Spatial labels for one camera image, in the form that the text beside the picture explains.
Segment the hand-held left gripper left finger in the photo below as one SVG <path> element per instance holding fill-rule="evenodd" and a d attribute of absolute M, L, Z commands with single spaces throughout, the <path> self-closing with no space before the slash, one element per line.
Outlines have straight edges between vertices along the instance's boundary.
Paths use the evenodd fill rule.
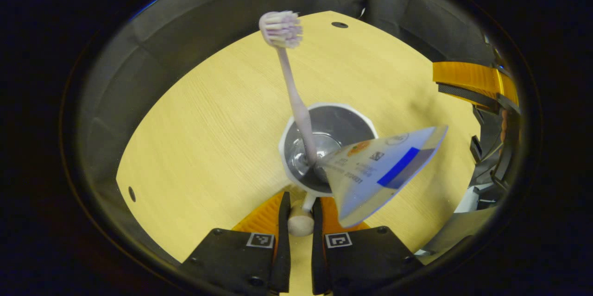
<path fill-rule="evenodd" d="M 290 290 L 290 193 L 262 203 L 233 229 L 212 229 L 181 264 L 216 294 L 280 294 Z"/>

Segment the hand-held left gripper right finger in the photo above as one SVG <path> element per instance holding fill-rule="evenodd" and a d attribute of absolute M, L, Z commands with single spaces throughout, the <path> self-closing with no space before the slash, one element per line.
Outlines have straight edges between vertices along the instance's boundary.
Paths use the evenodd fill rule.
<path fill-rule="evenodd" d="M 313 205 L 313 294 L 386 296 L 387 287 L 423 268 L 389 227 L 343 228 L 332 197 Z"/>

